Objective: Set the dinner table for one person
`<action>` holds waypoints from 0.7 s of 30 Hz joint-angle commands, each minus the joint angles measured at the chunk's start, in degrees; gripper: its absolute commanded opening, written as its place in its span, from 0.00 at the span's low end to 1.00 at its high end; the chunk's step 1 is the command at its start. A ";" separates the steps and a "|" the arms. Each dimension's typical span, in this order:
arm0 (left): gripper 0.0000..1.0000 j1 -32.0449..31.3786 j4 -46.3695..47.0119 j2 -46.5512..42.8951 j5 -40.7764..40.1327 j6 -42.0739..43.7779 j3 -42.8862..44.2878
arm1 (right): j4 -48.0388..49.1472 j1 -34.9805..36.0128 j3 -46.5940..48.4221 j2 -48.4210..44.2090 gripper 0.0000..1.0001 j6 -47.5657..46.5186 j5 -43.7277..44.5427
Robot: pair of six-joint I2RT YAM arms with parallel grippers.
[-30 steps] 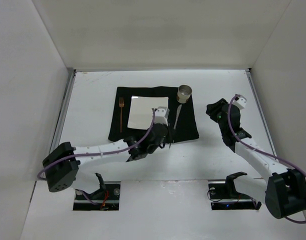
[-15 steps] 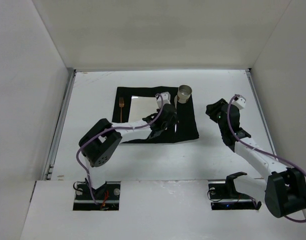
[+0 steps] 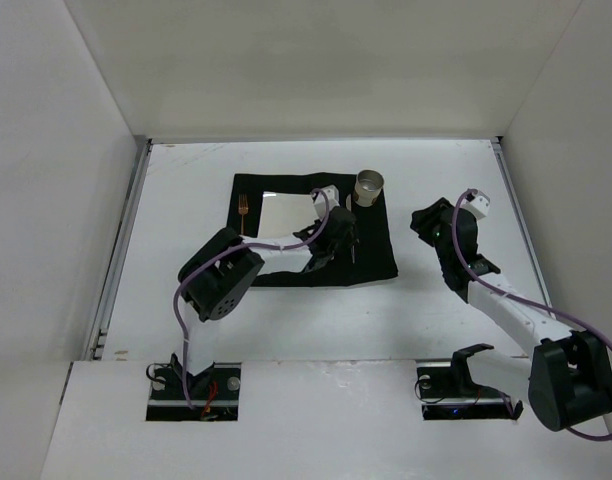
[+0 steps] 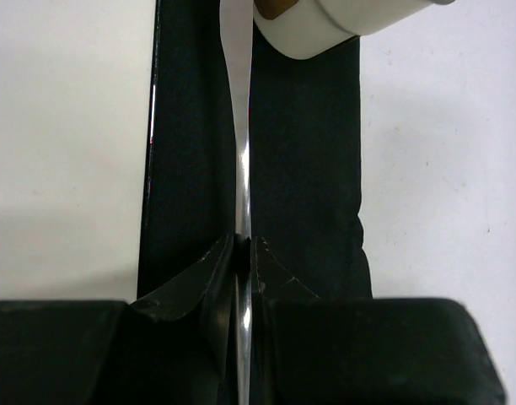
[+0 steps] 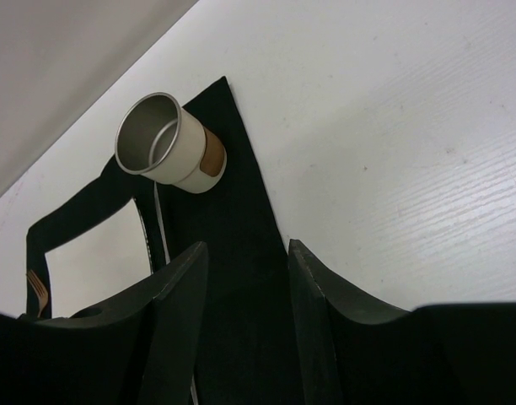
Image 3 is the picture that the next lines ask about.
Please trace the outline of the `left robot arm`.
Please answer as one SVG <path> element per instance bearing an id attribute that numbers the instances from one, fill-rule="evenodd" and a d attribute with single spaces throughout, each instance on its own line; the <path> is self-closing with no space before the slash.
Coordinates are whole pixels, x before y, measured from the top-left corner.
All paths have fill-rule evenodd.
<path id="1" fill-rule="evenodd" d="M 171 355 L 178 378 L 191 382 L 213 365 L 209 349 L 193 345 L 195 325 L 230 314 L 260 277 L 295 282 L 323 270 L 357 242 L 356 223 L 349 210 L 333 206 L 311 225 L 281 238 L 244 237 L 230 227 L 219 230 L 178 273 L 173 312 L 182 344 Z"/>

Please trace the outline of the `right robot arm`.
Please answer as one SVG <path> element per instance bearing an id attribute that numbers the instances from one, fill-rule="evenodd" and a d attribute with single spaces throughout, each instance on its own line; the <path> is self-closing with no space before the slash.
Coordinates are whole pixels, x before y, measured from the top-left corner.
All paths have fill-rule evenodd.
<path id="1" fill-rule="evenodd" d="M 411 229 L 437 254 L 443 280 L 468 306 L 500 327 L 522 350 L 507 356 L 480 343 L 452 354 L 444 367 L 421 365 L 415 385 L 427 407 L 452 400 L 474 406 L 497 397 L 511 419 L 529 406 L 551 431 L 612 413 L 612 343 L 587 323 L 519 295 L 501 269 L 478 251 L 478 222 L 490 206 L 478 190 L 455 204 L 440 198 L 413 212 Z"/>

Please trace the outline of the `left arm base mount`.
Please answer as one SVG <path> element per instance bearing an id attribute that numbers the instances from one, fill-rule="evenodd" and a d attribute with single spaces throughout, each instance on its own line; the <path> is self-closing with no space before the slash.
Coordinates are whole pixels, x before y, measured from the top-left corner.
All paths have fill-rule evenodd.
<path id="1" fill-rule="evenodd" d="M 187 376 L 187 401 L 181 365 L 175 355 L 169 363 L 151 363 L 146 417 L 149 422 L 234 422 L 239 416 L 241 363 L 214 363 L 196 376 Z"/>

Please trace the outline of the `white paper cup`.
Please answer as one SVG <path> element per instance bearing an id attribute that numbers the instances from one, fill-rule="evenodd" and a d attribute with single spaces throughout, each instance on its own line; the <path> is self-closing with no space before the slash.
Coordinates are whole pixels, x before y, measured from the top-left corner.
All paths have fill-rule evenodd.
<path id="1" fill-rule="evenodd" d="M 385 180 L 383 176 L 370 169 L 360 171 L 355 177 L 355 185 L 351 195 L 355 205 L 362 208 L 372 207 L 378 200 Z"/>

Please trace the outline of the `copper fork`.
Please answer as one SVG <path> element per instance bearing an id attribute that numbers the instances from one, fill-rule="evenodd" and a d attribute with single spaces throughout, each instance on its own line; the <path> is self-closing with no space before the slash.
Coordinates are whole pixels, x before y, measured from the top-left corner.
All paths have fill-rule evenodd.
<path id="1" fill-rule="evenodd" d="M 240 194 L 238 196 L 238 215 L 240 217 L 240 234 L 246 233 L 246 218 L 249 213 L 248 196 Z"/>

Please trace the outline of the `square white plate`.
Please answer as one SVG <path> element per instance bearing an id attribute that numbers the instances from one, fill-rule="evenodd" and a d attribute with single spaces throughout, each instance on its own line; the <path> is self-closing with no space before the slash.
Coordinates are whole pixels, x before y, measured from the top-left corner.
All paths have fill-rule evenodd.
<path id="1" fill-rule="evenodd" d="M 264 191 L 257 237 L 279 238 L 298 232 L 318 219 L 308 194 Z"/>

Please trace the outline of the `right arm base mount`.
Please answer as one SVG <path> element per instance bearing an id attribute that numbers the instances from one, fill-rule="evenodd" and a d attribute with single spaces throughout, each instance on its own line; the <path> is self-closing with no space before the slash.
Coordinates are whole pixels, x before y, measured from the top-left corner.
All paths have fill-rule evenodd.
<path id="1" fill-rule="evenodd" d="M 462 348 L 450 359 L 422 360 L 416 364 L 415 395 L 425 421 L 517 421 L 523 402 L 472 380 L 467 361 L 482 353 L 496 353 L 488 344 Z"/>

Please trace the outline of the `black cloth placemat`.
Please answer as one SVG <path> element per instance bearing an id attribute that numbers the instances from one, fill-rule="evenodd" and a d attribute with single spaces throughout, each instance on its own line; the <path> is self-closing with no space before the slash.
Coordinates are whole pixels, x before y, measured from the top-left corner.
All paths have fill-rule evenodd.
<path id="1" fill-rule="evenodd" d="M 226 225 L 240 229 L 238 196 L 248 196 L 249 213 L 246 233 L 256 237 L 258 233 L 262 194 L 264 191 L 308 194 L 316 187 L 335 185 L 340 198 L 351 194 L 355 176 L 347 173 L 318 172 L 307 175 L 269 175 L 237 173 L 233 185 Z M 324 268 L 305 274 L 274 273 L 260 275 L 255 287 L 350 287 L 373 281 L 389 280 L 398 275 L 386 209 L 385 195 L 369 208 L 353 207 L 357 217 L 358 243 L 356 264 L 351 262 L 350 251 L 337 255 Z"/>

